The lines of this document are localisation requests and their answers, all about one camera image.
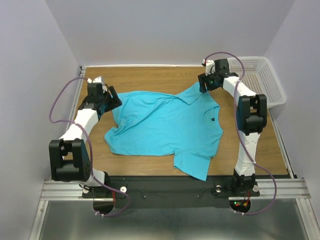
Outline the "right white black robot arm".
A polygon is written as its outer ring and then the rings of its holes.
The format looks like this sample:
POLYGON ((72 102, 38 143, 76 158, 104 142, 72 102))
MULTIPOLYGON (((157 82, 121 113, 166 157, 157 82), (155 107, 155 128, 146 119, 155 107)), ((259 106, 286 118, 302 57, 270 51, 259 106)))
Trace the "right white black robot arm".
POLYGON ((198 76, 200 92, 222 88, 233 97, 239 151, 229 188, 233 193, 245 193, 256 184, 255 156, 258 140, 267 125, 267 97, 250 90, 231 72, 226 58, 204 59, 202 65, 205 72, 198 76))

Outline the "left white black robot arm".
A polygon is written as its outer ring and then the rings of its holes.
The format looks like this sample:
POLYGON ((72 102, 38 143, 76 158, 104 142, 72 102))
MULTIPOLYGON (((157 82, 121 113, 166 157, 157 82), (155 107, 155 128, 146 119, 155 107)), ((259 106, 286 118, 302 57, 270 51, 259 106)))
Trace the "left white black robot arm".
POLYGON ((108 174, 93 167, 93 146, 89 134, 104 113, 121 105, 122 101, 113 86, 101 82, 87 85, 87 96, 68 130, 48 145, 54 181, 78 183, 87 191, 99 187, 107 192, 115 191, 109 187, 108 174))

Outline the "turquoise t shirt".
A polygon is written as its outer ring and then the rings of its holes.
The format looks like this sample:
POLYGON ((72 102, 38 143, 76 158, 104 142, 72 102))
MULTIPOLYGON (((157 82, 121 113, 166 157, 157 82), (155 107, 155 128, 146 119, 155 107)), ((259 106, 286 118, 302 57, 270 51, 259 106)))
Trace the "turquoise t shirt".
POLYGON ((126 156, 173 155, 174 168, 206 181, 223 135, 219 104, 199 83, 178 94, 120 93, 112 110, 116 126, 104 135, 112 153, 126 156))

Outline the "white plastic basket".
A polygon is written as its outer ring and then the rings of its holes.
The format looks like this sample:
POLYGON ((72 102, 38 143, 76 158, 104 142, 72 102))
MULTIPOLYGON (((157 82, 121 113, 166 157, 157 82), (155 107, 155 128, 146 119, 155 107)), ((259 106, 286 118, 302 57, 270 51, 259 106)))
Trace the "white plastic basket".
POLYGON ((242 56, 237 60, 229 57, 228 63, 230 72, 243 77, 237 87, 237 94, 247 95, 249 91, 257 95, 264 94, 267 108, 286 103, 285 93, 268 58, 242 56))

